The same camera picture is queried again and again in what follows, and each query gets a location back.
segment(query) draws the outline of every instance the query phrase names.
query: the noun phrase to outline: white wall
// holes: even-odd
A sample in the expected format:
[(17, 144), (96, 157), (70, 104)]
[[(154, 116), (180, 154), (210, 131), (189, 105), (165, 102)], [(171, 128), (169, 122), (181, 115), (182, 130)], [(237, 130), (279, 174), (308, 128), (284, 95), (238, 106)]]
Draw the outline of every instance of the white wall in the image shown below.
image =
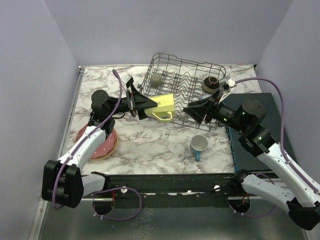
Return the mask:
[(0, 239), (26, 240), (79, 69), (42, 0), (1, 1)]
[[(274, 80), (285, 100), (285, 127), (299, 164), (320, 182), (320, 1), (295, 0), (262, 59), (257, 75)], [(265, 92), (276, 91), (261, 83)], [(320, 227), (312, 233), (320, 239)]]
[(80, 65), (257, 64), (292, 0), (45, 0)]

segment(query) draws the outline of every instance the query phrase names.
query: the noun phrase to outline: screw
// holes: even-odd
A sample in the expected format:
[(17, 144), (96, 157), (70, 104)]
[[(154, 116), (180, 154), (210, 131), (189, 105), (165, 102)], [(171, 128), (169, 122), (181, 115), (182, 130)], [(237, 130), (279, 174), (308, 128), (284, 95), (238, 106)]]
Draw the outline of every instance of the screw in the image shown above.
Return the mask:
[(221, 187), (219, 185), (215, 185), (213, 189), (214, 189), (215, 192), (220, 192), (221, 191)]
[(128, 192), (128, 189), (126, 189), (126, 186), (123, 186), (122, 189), (120, 189), (120, 191), (125, 194), (126, 192)]

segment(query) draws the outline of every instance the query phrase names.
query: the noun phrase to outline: gray cup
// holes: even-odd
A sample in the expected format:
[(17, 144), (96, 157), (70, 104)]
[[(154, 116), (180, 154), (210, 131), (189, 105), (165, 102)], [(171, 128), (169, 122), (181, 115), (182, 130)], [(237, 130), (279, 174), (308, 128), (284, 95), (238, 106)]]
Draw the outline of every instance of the gray cup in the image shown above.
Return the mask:
[(200, 154), (208, 148), (208, 140), (205, 136), (196, 135), (190, 141), (190, 151), (194, 154), (195, 160), (200, 161)]

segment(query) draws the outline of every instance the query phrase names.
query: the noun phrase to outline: cup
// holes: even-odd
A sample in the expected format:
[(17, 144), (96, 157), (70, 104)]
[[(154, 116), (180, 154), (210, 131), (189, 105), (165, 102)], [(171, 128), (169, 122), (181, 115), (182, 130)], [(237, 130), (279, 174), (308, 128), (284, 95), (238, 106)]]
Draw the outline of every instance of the cup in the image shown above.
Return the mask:
[(152, 96), (149, 99), (155, 101), (158, 106), (147, 108), (144, 113), (151, 118), (158, 119), (160, 122), (171, 122), (176, 115), (173, 93)]
[(196, 135), (190, 141), (190, 150), (194, 154), (195, 160), (200, 161), (200, 154), (208, 148), (208, 140), (205, 136)]

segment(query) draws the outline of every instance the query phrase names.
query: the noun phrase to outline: stack of plates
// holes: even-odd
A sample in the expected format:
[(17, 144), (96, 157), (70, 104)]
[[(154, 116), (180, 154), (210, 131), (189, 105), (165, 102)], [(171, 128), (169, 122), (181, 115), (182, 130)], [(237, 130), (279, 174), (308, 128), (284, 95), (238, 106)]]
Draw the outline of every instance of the stack of plates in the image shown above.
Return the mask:
[[(77, 142), (81, 136), (85, 133), (87, 128), (87, 124), (78, 131), (76, 135), (75, 142)], [(91, 155), (90, 160), (99, 161), (106, 159), (109, 157), (116, 148), (118, 141), (118, 135), (115, 129), (112, 130), (112, 133), (108, 136), (108, 138), (94, 151)]]

